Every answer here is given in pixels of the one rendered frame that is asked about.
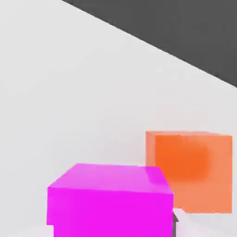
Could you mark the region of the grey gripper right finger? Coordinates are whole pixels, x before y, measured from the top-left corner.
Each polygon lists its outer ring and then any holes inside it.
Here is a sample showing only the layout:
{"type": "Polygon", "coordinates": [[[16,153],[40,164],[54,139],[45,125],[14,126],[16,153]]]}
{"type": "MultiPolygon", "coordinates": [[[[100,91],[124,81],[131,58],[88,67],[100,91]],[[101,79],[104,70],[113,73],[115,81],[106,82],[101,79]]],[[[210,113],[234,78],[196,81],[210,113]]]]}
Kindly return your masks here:
{"type": "Polygon", "coordinates": [[[178,219],[176,237],[230,237],[229,234],[193,222],[180,208],[174,208],[173,211],[178,219]]]}

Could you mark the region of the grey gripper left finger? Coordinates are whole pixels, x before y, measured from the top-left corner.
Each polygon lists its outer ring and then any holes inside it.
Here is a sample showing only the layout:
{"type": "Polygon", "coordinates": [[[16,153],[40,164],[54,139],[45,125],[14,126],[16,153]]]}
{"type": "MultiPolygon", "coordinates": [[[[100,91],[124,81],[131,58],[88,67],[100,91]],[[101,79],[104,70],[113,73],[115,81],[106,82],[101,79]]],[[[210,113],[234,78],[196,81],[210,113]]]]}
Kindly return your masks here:
{"type": "Polygon", "coordinates": [[[51,225],[34,226],[17,233],[17,237],[54,237],[54,227],[51,225]]]}

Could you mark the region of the small magenta cube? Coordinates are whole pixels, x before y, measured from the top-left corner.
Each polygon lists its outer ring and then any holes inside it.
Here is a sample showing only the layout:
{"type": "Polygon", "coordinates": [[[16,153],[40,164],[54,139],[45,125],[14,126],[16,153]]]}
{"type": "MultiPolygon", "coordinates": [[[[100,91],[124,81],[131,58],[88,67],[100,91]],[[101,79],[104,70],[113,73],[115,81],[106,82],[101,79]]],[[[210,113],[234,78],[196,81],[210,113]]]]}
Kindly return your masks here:
{"type": "Polygon", "coordinates": [[[158,167],[78,163],[47,189],[54,237],[172,237],[174,194],[158,167]]]}

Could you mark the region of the small orange cube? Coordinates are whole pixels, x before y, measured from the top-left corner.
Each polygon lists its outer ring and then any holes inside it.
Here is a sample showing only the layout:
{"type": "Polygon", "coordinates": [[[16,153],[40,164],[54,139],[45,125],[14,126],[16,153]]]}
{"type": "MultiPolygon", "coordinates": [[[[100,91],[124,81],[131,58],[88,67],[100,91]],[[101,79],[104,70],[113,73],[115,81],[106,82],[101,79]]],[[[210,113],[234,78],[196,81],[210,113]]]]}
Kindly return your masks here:
{"type": "Polygon", "coordinates": [[[206,131],[147,131],[145,164],[157,166],[187,213],[232,212],[232,136],[206,131]]]}

